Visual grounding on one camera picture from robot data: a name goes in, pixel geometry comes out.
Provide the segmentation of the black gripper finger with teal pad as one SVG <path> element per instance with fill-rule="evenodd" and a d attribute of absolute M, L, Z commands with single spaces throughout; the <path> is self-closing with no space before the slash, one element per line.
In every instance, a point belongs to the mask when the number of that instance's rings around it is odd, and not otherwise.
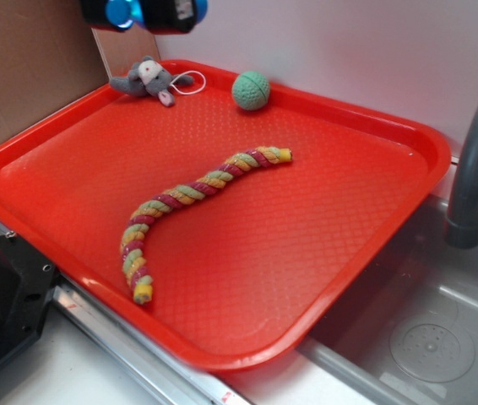
<path fill-rule="evenodd" d="M 208 12 L 206 0 L 143 0 L 140 6 L 144 27 L 156 35 L 187 34 Z"/>

